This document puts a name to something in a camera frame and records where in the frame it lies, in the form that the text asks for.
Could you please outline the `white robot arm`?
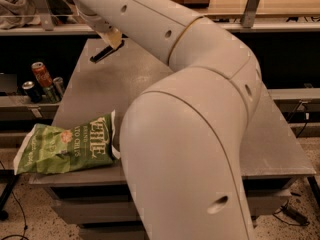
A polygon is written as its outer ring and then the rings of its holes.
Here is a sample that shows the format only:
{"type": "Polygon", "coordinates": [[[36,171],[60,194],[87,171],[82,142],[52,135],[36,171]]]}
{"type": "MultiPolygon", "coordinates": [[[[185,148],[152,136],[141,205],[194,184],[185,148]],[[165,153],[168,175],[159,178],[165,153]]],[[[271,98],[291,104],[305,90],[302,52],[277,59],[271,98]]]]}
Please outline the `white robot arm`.
{"type": "Polygon", "coordinates": [[[124,174],[150,240],[254,240],[240,146],[260,99],[253,52],[170,0],[76,0],[169,66],[128,108],[124,174]]]}

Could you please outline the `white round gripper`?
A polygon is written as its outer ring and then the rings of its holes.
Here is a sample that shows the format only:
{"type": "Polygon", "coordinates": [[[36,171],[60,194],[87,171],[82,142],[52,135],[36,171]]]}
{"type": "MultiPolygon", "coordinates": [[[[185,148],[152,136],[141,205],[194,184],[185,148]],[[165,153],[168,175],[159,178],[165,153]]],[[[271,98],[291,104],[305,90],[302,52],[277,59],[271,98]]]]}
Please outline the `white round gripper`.
{"type": "Polygon", "coordinates": [[[100,15],[92,11],[78,0],[73,0],[79,15],[86,24],[93,29],[98,35],[113,49],[117,49],[122,42],[122,33],[103,19],[100,15]]]}

